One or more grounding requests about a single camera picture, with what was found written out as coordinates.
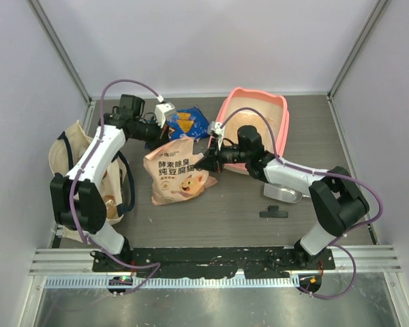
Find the metal litter scoop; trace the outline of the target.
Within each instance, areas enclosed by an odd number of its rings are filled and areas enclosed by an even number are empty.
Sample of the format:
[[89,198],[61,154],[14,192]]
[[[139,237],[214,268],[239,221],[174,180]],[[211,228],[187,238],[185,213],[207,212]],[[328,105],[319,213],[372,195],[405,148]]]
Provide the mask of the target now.
[[285,187],[284,185],[265,183],[263,195],[280,202],[294,204],[303,198],[303,194],[299,191]]

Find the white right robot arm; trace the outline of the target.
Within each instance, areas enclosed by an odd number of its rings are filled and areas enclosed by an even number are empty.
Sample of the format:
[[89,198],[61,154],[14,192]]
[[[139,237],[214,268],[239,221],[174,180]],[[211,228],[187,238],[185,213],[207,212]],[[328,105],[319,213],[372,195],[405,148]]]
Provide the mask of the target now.
[[213,122],[212,139],[207,151],[195,167],[221,172],[226,164],[244,164],[248,174],[264,183],[269,198],[289,189],[310,198],[317,222],[294,245],[291,264],[308,269],[336,238],[343,236],[369,211],[369,204],[356,181],[343,167],[315,170],[286,161],[267,151],[261,135],[252,125],[238,129],[238,142],[224,145],[224,128]]

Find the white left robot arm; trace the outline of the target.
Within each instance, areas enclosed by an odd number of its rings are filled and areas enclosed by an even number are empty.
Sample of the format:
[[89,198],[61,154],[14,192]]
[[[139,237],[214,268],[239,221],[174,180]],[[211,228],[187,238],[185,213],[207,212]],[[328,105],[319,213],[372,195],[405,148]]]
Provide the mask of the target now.
[[132,250],[128,239],[107,221],[102,180],[116,159],[126,161],[121,148],[129,139],[144,141],[153,149],[168,143],[167,118],[176,110],[163,97],[157,100],[152,118],[146,120],[145,101],[134,95],[122,95],[112,112],[100,115],[95,137],[79,161],[69,160],[68,172],[55,173],[50,182],[56,223],[77,232],[83,242],[97,245],[118,272],[130,267]]

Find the pink cat litter bag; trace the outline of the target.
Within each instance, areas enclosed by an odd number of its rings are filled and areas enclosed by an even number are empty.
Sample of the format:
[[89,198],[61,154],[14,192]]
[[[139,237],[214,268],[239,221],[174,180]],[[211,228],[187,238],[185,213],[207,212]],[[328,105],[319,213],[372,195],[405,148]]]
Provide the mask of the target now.
[[151,201],[154,205],[191,200],[217,183],[208,171],[195,168],[203,154],[195,155],[193,150],[194,139],[183,137],[144,157],[144,168],[153,179]]

